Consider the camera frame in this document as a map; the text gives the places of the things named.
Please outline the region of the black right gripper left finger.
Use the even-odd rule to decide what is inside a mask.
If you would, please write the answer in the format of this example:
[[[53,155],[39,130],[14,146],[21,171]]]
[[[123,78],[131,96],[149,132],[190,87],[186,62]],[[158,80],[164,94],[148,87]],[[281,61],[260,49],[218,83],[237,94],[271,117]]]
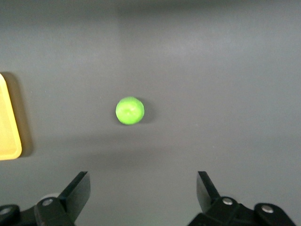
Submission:
[[[38,226],[73,226],[91,192],[90,176],[81,171],[58,195],[47,197],[34,206]]]

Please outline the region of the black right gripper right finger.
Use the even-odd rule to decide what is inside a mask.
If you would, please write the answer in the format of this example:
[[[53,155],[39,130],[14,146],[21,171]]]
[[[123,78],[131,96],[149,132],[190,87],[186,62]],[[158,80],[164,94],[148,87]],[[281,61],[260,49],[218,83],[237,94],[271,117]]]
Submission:
[[[220,196],[205,171],[197,174],[197,198],[201,212],[189,223],[190,226],[256,226],[253,210],[233,198]]]

